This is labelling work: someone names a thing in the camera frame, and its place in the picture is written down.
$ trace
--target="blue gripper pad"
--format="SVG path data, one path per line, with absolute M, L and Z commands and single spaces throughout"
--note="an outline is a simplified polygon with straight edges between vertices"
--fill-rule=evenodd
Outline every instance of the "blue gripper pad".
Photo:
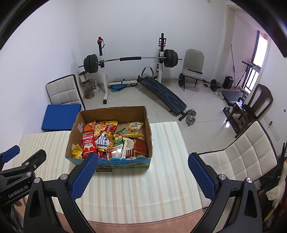
M 9 162 L 11 159 L 13 159 L 16 155 L 20 153 L 20 148 L 19 146 L 15 145 L 11 147 L 9 150 L 3 152 L 1 161 L 3 163 Z
M 216 195 L 215 184 L 194 154 L 190 154 L 188 157 L 188 167 L 191 170 L 193 176 L 195 177 L 198 185 L 200 186 L 205 198 L 213 200 Z
M 99 162 L 98 155 L 96 153 L 93 153 L 90 159 L 85 163 L 79 174 L 72 182 L 70 196 L 73 201 L 75 201 L 78 198 L 81 198 L 81 196 L 83 195 L 86 187 L 88 186 L 88 183 L 90 182 L 94 172 L 98 167 L 98 162 Z

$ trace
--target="white plush toy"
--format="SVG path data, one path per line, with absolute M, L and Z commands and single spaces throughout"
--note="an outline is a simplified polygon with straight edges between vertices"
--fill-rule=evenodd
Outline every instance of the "white plush toy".
M 278 185 L 274 187 L 273 189 L 269 190 L 268 192 L 266 192 L 268 200 L 273 201 L 272 202 L 273 209 L 276 209 L 276 207 L 278 206 L 285 192 L 285 179 L 287 175 L 287 163 L 286 162 L 287 160 L 283 163 L 282 174 L 278 182 Z

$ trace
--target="barbell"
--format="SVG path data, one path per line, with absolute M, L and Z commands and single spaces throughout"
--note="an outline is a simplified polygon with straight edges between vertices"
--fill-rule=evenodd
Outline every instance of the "barbell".
M 165 49 L 163 57 L 120 57 L 116 59 L 109 59 L 104 61 L 99 61 L 96 54 L 88 55 L 84 59 L 84 65 L 79 66 L 79 68 L 84 67 L 85 71 L 88 73 L 96 73 L 99 70 L 99 64 L 109 61 L 132 61 L 132 60 L 142 60 L 142 59 L 161 59 L 165 67 L 173 68 L 177 65 L 178 58 L 177 52 L 171 49 Z
M 179 86 L 182 87 L 184 85 L 184 80 L 183 80 L 183 74 L 182 73 L 179 75 L 178 81 L 179 81 Z M 209 85 L 210 89 L 213 92 L 215 92 L 217 89 L 221 88 L 220 83 L 217 80 L 215 80 L 215 79 L 211 80 L 210 83 L 206 83 L 206 82 L 201 82 L 201 83 L 204 84 L 204 85 Z

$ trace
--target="white shoe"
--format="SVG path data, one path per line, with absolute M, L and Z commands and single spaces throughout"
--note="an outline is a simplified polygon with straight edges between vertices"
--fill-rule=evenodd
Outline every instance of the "white shoe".
M 215 94 L 218 95 L 220 99 L 224 100 L 224 97 L 223 97 L 222 93 L 219 90 L 216 90 Z

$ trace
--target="treadmill belt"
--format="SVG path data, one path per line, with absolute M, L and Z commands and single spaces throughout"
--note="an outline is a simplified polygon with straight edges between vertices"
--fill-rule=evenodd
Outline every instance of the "treadmill belt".
M 232 106 L 239 97 L 242 98 L 244 94 L 240 90 L 220 89 L 220 91 L 229 106 Z
M 155 94 L 171 111 L 179 115 L 186 109 L 186 104 L 166 86 L 153 78 L 146 78 L 140 84 Z

